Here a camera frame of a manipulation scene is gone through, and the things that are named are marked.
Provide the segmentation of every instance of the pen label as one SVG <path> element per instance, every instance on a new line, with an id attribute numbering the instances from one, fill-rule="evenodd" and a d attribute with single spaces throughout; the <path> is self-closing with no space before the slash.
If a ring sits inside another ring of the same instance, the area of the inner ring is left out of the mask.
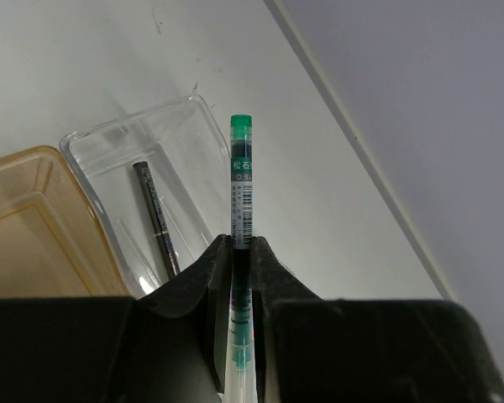
<path id="1" fill-rule="evenodd" d="M 232 181 L 232 241 L 234 249 L 250 249 L 252 182 Z"/>

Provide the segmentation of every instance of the white surface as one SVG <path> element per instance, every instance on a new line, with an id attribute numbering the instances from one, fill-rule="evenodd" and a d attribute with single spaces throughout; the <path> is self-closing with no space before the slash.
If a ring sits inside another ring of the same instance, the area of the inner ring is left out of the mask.
<path id="1" fill-rule="evenodd" d="M 283 3 L 504 372 L 504 0 Z"/>
<path id="2" fill-rule="evenodd" d="M 261 0 L 0 1 L 0 155 L 196 85 L 253 116 L 255 231 L 306 285 L 438 296 Z"/>

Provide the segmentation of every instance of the barcode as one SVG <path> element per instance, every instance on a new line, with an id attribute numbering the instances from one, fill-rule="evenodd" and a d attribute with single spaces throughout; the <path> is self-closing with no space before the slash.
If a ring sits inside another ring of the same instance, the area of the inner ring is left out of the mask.
<path id="1" fill-rule="evenodd" d="M 243 186 L 243 243 L 252 238 L 252 185 Z"/>

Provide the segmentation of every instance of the white table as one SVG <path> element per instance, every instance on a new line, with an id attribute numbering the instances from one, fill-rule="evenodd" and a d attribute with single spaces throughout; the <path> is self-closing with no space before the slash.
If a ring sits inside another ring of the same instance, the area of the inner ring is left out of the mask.
<path id="1" fill-rule="evenodd" d="M 261 0 L 0 1 L 0 156 L 196 88 L 254 119 L 255 233 L 323 297 L 438 297 Z"/>

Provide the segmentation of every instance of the plastic container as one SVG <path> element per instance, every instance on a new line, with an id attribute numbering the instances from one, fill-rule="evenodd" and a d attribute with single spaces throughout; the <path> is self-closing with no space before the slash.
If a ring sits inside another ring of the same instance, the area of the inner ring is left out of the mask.
<path id="1" fill-rule="evenodd" d="M 130 291 L 167 281 L 133 164 L 148 161 L 181 269 L 229 229 L 229 152 L 197 95 L 64 137 L 60 149 L 105 227 Z"/>
<path id="2" fill-rule="evenodd" d="M 128 294 L 63 157 L 37 147 L 0 159 L 0 297 Z"/>

